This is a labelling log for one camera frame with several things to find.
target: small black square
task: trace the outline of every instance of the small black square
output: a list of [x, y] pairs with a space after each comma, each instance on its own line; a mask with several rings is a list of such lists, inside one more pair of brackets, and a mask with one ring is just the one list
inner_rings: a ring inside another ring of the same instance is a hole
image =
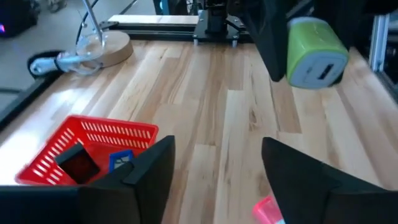
[[100, 172], [100, 168], [80, 143], [57, 156], [55, 162], [78, 184], [85, 184]]

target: floor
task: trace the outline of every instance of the floor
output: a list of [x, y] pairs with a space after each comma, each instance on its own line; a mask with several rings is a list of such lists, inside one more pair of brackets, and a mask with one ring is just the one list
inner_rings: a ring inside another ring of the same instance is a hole
[[[98, 1], [94, 8], [97, 20], [104, 21], [119, 14], [132, 0], [116, 2], [117, 4], [113, 0]], [[28, 88], [34, 82], [26, 67], [26, 61], [31, 55], [45, 50], [73, 48], [81, 17], [85, 13], [83, 2], [68, 0], [67, 7], [55, 14], [48, 12], [44, 3], [41, 2], [41, 5], [42, 12], [37, 26], [31, 27], [18, 37], [0, 39], [0, 87], [21, 90]], [[138, 0], [125, 14], [155, 14], [153, 2]], [[15, 98], [16, 95], [0, 94], [0, 111]]]

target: metal screw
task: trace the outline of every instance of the metal screw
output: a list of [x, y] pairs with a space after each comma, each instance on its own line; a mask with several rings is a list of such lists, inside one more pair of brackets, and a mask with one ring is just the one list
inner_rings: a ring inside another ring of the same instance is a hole
[[395, 56], [396, 53], [397, 53], [397, 49], [392, 49], [392, 48], [386, 49], [386, 55], [388, 55], [388, 56], [393, 57], [393, 56]]
[[232, 47], [235, 48], [236, 46], [238, 46], [238, 41], [232, 40]]

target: blue card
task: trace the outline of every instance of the blue card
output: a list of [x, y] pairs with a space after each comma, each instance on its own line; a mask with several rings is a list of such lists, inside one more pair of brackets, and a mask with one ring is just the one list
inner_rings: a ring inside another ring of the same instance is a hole
[[115, 152], [109, 155], [109, 172], [123, 165], [125, 162], [131, 161], [134, 158], [132, 150], [125, 150]]

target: cable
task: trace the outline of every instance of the cable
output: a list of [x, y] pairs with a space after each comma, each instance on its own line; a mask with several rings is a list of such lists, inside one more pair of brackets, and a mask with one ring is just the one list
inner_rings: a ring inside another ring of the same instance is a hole
[[[91, 4], [91, 8], [93, 8], [93, 7], [95, 6], [95, 4], [97, 4], [97, 2], [98, 2], [98, 0], [95, 0], [95, 1]], [[77, 42], [79, 41], [79, 37], [80, 37], [80, 34], [81, 34], [81, 30], [82, 30], [82, 28], [83, 28], [82, 25], [83, 25], [83, 23], [86, 22], [87, 16], [88, 16], [88, 12], [85, 13], [85, 15], [83, 16], [83, 19], [81, 20], [81, 23], [80, 23], [80, 26], [79, 26], [79, 31], [77, 32], [76, 44], [77, 44]]]

